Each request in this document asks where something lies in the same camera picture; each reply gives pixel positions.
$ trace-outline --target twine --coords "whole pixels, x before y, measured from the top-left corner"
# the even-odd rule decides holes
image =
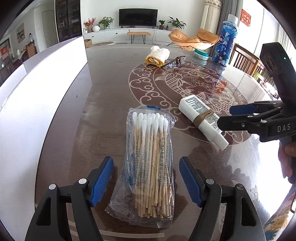
[[[214,114],[215,111],[213,111],[212,109],[206,110],[205,112],[199,114],[197,117],[195,117],[195,119],[193,120],[193,124],[198,127],[200,125],[200,123],[206,119],[207,117],[209,117],[210,115]]]

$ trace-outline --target green lid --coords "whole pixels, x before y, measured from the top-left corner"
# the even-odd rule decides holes
[[[205,57],[209,57],[210,56],[207,52],[205,52],[203,50],[195,49],[194,52],[195,53],[198,53],[198,54],[200,54],[202,56],[205,56]]]

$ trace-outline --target white vase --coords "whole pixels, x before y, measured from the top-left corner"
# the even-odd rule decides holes
[[[100,31],[100,26],[98,25],[93,26],[93,31],[94,32]]]

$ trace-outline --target orange lounge chair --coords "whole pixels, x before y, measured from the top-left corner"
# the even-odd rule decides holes
[[[189,51],[194,51],[194,49],[205,50],[219,41],[218,35],[206,31],[203,28],[197,31],[196,36],[190,38],[179,29],[174,29],[169,34],[169,38],[172,41],[169,45],[176,44],[182,49]]]

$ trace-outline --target plastic bag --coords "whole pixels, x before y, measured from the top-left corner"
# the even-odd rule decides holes
[[[128,111],[126,159],[106,212],[132,225],[168,228],[174,213],[170,130],[176,119],[158,107]]]

